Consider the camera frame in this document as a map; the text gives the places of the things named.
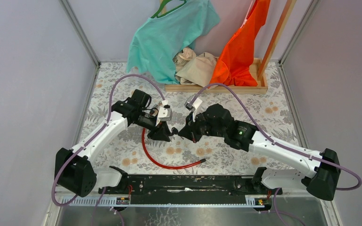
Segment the wooden rack base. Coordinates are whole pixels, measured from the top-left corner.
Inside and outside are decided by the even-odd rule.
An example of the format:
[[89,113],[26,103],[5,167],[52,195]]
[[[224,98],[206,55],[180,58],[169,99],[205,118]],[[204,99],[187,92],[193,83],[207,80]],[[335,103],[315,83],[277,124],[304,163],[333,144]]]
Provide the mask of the wooden rack base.
[[[256,80],[257,86],[229,86],[236,94],[266,94],[268,91],[268,83],[266,79],[265,69],[268,62],[261,66],[262,61],[259,58],[255,58],[253,63],[249,67],[249,71],[252,77]],[[199,85],[165,85],[166,92],[186,92],[186,93],[198,93],[203,87]]]

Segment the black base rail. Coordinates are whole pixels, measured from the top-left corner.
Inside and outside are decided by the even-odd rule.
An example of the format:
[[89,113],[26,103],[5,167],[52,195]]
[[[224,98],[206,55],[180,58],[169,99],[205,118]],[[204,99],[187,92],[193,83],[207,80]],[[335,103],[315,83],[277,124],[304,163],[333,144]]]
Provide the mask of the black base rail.
[[269,198],[282,190],[269,189],[253,176],[128,175],[99,193],[124,195],[140,205],[248,205],[247,198]]

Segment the orange t-shirt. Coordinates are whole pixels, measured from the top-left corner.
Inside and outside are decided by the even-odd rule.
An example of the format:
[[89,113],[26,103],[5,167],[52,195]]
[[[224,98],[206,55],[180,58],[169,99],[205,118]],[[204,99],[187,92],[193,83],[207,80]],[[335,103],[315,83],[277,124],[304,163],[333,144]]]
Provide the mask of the orange t-shirt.
[[250,73],[254,61],[255,39],[266,23],[270,0],[255,0],[243,24],[233,34],[219,56],[210,83],[256,87]]

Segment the teal t-shirt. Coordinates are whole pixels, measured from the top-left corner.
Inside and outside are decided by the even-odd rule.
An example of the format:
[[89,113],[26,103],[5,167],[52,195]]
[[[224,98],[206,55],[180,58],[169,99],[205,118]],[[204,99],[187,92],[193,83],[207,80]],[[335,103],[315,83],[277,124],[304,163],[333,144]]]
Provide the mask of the teal t-shirt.
[[165,16],[149,18],[132,38],[127,71],[136,68],[139,73],[150,73],[158,83],[177,84],[173,58],[219,22],[209,0],[188,0]]

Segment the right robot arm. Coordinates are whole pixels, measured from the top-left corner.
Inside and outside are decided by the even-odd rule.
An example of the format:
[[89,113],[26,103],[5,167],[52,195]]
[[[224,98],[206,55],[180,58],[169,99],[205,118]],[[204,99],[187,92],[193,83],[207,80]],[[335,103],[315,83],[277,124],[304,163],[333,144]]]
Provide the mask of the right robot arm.
[[290,167],[288,170],[258,169],[251,182],[258,194],[268,189],[289,188],[306,190],[326,201],[334,199],[341,170],[337,168],[337,153],[332,149],[320,152],[271,138],[257,126],[235,120],[220,104],[197,115],[190,113],[178,134],[194,143],[202,136],[222,137],[233,149],[265,155]]

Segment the green hanger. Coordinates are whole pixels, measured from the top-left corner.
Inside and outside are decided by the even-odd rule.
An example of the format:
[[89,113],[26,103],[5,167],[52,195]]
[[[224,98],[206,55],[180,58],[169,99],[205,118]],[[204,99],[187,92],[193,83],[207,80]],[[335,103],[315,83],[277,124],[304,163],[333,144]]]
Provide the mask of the green hanger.
[[182,4],[167,10],[166,6],[167,4],[169,4],[169,2],[171,2],[172,0],[160,0],[159,1],[159,8],[158,10],[150,17],[150,18],[161,18],[164,17],[165,15],[168,15],[169,13],[179,9],[180,7],[182,7],[183,5],[185,5],[187,3],[187,0],[181,0]]

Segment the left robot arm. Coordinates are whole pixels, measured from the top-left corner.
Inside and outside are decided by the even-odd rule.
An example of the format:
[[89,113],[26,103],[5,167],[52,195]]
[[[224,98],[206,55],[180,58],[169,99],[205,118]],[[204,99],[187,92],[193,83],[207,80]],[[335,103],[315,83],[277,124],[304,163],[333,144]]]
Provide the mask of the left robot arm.
[[167,121],[172,111],[168,100],[149,108],[151,96],[141,90],[124,101],[111,106],[109,118],[71,149],[61,148],[56,154],[54,185],[60,185],[77,196],[85,197],[98,188],[110,187],[115,193],[127,189],[126,173],[119,168],[95,169],[93,164],[112,140],[130,125],[149,130],[149,136],[158,141],[170,141],[173,131]]

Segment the wooden rack pole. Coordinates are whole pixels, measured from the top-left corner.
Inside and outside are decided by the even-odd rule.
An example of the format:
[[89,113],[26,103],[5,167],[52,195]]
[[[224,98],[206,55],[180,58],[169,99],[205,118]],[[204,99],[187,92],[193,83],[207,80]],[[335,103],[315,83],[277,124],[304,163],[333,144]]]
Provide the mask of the wooden rack pole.
[[279,39],[284,31],[284,28],[288,22],[288,19],[293,11],[293,8],[296,4],[296,0],[287,0],[286,4],[285,4],[285,7],[281,13],[281,16],[278,20],[278,23],[277,23],[277,26],[274,30],[274,33],[272,35],[272,38],[270,40],[270,43],[268,45],[268,48],[265,52],[265,55],[261,61],[261,64],[258,68],[258,71],[257,71],[257,78],[258,80],[260,81],[263,76],[264,76],[264,72],[265,72],[265,69],[267,68],[267,65],[275,51],[275,48],[279,42]]

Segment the beige cloth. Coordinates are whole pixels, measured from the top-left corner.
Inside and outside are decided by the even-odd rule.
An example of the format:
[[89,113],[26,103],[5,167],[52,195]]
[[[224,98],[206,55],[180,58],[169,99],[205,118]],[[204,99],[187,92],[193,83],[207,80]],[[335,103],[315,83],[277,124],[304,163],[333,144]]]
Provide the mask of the beige cloth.
[[185,47],[173,58],[176,68],[175,78],[181,85],[199,85],[210,83],[218,57],[204,52],[197,55],[194,50]]

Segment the red cable lock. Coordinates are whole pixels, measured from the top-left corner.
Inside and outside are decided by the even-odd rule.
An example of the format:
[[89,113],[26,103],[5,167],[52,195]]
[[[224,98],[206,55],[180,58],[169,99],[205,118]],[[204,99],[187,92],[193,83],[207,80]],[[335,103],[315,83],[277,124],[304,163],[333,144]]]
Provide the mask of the red cable lock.
[[179,137],[171,138],[170,142],[154,141],[148,137],[148,130],[143,129],[141,144],[145,156],[155,166],[166,170],[184,170],[204,164],[208,158],[193,154],[189,143]]

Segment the black-headed key pair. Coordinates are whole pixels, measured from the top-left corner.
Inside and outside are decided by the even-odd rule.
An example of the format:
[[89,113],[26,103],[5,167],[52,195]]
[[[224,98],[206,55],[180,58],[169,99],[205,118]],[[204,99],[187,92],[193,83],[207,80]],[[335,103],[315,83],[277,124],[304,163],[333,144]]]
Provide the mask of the black-headed key pair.
[[179,133],[179,131],[178,131],[175,127],[173,127],[173,128],[171,129],[170,136],[178,135],[178,133]]

